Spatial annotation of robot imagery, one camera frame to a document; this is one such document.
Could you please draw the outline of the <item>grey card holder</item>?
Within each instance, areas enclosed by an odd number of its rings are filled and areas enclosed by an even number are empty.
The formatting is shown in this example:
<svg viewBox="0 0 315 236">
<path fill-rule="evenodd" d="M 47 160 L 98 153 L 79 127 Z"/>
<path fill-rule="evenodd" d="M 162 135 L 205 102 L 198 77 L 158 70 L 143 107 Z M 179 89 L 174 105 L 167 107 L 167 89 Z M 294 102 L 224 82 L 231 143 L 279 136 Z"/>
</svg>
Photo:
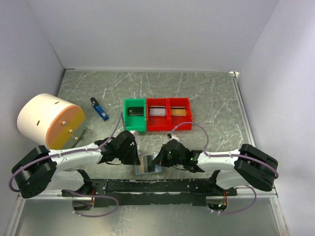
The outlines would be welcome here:
<svg viewBox="0 0 315 236">
<path fill-rule="evenodd" d="M 157 157 L 157 154 L 140 155 L 138 157 L 140 160 L 140 165 L 134 166 L 136 175 L 156 174 L 163 171 L 162 166 L 153 164 L 153 160 Z"/>
</svg>

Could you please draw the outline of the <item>dark card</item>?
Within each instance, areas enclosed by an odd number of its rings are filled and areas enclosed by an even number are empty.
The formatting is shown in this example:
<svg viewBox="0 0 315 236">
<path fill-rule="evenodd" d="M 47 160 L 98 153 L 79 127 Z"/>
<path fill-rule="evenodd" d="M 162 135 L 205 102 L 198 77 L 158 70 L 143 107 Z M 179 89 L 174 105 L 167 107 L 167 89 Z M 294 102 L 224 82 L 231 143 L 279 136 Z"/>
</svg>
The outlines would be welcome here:
<svg viewBox="0 0 315 236">
<path fill-rule="evenodd" d="M 146 155 L 143 160 L 145 161 L 145 173 L 155 172 L 155 165 L 152 163 L 153 155 Z"/>
</svg>

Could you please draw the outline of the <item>green plastic bin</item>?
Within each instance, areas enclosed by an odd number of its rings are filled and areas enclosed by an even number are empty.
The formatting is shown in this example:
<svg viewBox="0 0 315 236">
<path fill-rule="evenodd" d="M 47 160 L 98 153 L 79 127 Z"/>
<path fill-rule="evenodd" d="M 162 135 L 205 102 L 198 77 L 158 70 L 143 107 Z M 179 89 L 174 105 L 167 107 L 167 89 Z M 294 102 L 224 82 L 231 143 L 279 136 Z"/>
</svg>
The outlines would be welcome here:
<svg viewBox="0 0 315 236">
<path fill-rule="evenodd" d="M 128 107 L 144 107 L 143 116 L 128 116 Z M 146 99 L 145 98 L 133 98 L 124 100 L 124 122 L 128 131 L 137 130 L 138 132 L 146 132 Z"/>
</svg>

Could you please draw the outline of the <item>white drum with orange lid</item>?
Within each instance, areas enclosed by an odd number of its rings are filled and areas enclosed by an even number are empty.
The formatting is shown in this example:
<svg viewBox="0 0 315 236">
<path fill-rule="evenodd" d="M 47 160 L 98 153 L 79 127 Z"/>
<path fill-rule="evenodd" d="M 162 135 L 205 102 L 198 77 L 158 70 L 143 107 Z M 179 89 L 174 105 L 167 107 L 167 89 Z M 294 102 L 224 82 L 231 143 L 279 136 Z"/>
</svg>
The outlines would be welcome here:
<svg viewBox="0 0 315 236">
<path fill-rule="evenodd" d="M 85 119 L 80 106 L 42 93 L 21 109 L 17 127 L 22 135 L 48 149 L 68 149 L 83 134 Z"/>
</svg>

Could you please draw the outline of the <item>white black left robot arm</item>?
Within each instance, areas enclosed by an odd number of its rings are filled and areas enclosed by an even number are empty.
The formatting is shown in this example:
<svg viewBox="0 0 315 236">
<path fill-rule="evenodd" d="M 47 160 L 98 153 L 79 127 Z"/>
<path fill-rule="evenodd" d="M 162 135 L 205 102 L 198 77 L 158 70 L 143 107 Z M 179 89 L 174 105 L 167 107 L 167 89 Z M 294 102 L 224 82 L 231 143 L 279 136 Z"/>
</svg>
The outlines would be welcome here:
<svg viewBox="0 0 315 236">
<path fill-rule="evenodd" d="M 115 159 L 124 165 L 140 165 L 137 135 L 136 130 L 125 130 L 116 137 L 64 150 L 48 150 L 43 145 L 37 146 L 12 168 L 10 182 L 17 183 L 16 191 L 25 199 L 44 191 L 64 189 L 86 196 L 92 190 L 92 182 L 79 167 L 112 164 Z"/>
</svg>

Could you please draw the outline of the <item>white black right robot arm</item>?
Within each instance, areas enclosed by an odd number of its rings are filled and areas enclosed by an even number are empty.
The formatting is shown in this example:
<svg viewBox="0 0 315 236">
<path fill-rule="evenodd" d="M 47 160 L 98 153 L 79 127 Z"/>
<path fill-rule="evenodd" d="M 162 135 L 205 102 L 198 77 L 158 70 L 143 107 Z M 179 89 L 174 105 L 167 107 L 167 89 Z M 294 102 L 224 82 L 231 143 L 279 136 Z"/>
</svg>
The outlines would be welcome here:
<svg viewBox="0 0 315 236">
<path fill-rule="evenodd" d="M 216 196 L 243 185 L 269 192 L 279 177 L 278 161 L 249 144 L 227 152 L 203 152 L 171 140 L 162 145 L 153 163 L 168 168 L 181 165 L 191 173 L 209 172 L 209 191 Z"/>
</svg>

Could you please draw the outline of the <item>gold card in holder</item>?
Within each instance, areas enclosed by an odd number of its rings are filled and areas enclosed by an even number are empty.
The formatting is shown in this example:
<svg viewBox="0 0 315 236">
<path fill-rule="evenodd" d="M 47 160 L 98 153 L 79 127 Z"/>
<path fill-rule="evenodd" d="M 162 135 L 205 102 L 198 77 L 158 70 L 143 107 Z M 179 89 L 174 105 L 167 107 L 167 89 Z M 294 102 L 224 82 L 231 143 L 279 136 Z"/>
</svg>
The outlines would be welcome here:
<svg viewBox="0 0 315 236">
<path fill-rule="evenodd" d="M 138 174 L 144 174 L 145 173 L 145 161 L 143 160 L 143 158 L 140 158 L 140 165 L 137 166 L 138 168 Z"/>
</svg>

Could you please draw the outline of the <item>white silver card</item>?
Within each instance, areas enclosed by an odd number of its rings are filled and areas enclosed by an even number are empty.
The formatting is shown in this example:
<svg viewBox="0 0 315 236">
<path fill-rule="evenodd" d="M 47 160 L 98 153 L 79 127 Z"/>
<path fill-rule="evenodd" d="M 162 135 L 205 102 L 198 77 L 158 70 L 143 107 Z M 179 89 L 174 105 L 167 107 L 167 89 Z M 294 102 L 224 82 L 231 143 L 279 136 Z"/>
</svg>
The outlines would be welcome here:
<svg viewBox="0 0 315 236">
<path fill-rule="evenodd" d="M 149 116 L 164 117 L 166 115 L 166 108 L 164 106 L 150 106 Z"/>
</svg>

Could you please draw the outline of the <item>red right plastic bin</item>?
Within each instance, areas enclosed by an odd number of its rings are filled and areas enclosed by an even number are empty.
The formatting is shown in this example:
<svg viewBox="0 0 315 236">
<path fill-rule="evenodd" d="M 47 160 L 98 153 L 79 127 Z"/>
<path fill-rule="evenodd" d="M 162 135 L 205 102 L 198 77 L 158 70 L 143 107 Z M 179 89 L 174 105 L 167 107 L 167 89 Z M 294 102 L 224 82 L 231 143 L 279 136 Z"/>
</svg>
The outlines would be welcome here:
<svg viewBox="0 0 315 236">
<path fill-rule="evenodd" d="M 168 98 L 168 102 L 171 107 L 185 107 L 187 111 L 187 115 L 184 117 L 177 117 L 171 115 L 171 129 L 173 129 L 176 125 L 183 122 L 192 122 L 192 112 L 190 108 L 190 101 L 187 97 Z"/>
</svg>

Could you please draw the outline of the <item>red plastic bin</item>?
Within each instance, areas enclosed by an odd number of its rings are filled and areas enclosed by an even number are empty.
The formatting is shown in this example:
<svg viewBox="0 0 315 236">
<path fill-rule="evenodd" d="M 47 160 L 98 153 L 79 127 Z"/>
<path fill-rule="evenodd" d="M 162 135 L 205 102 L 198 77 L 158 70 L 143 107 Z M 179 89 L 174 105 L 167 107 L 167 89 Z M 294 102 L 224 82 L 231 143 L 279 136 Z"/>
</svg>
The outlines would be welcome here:
<svg viewBox="0 0 315 236">
<path fill-rule="evenodd" d="M 168 98 L 168 102 L 171 107 L 185 107 L 187 111 L 187 115 L 184 117 L 177 117 L 171 115 L 171 129 L 173 129 L 176 125 L 183 122 L 192 122 L 192 112 L 190 108 L 190 101 L 187 97 Z"/>
<path fill-rule="evenodd" d="M 163 107 L 164 115 L 153 116 L 150 109 L 152 107 Z M 167 98 L 147 98 L 146 99 L 146 127 L 147 131 L 168 131 L 170 128 L 170 108 Z"/>
</svg>

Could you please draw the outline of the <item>red middle plastic bin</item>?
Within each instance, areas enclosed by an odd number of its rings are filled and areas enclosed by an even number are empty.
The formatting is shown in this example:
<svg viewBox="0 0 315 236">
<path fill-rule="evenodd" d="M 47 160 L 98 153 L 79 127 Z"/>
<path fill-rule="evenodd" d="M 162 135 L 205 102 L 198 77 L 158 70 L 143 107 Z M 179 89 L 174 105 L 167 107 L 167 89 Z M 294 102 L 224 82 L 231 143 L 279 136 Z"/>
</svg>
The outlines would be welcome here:
<svg viewBox="0 0 315 236">
<path fill-rule="evenodd" d="M 153 116 L 150 109 L 152 107 L 163 107 L 164 115 Z M 146 127 L 147 131 L 168 131 L 170 128 L 170 108 L 167 98 L 147 98 L 146 99 Z"/>
</svg>

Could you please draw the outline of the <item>blue stapler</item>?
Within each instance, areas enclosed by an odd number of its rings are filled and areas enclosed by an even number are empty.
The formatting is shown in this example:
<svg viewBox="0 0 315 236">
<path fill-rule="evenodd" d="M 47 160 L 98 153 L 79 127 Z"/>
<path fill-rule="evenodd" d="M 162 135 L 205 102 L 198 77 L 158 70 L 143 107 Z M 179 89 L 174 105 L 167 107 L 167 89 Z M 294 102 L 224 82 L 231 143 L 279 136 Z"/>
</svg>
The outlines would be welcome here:
<svg viewBox="0 0 315 236">
<path fill-rule="evenodd" d="M 91 105 L 94 108 L 94 110 L 97 112 L 97 114 L 102 118 L 103 121 L 107 121 L 109 120 L 108 115 L 106 114 L 106 112 L 103 110 L 103 108 L 100 106 L 100 104 L 98 103 L 98 101 L 94 98 L 91 97 L 90 98 L 91 101 Z"/>
</svg>

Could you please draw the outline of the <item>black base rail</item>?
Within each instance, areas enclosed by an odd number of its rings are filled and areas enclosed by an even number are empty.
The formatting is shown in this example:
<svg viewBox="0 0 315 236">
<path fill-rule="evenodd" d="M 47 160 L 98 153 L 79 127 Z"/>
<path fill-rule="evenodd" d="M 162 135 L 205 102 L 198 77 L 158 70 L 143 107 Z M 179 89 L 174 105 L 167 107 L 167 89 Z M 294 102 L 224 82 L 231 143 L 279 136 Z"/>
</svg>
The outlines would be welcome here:
<svg viewBox="0 0 315 236">
<path fill-rule="evenodd" d="M 110 196 L 121 206 L 191 204 L 206 206 L 207 197 L 236 196 L 234 188 L 224 190 L 209 178 L 185 179 L 90 179 L 76 193 Z"/>
</svg>

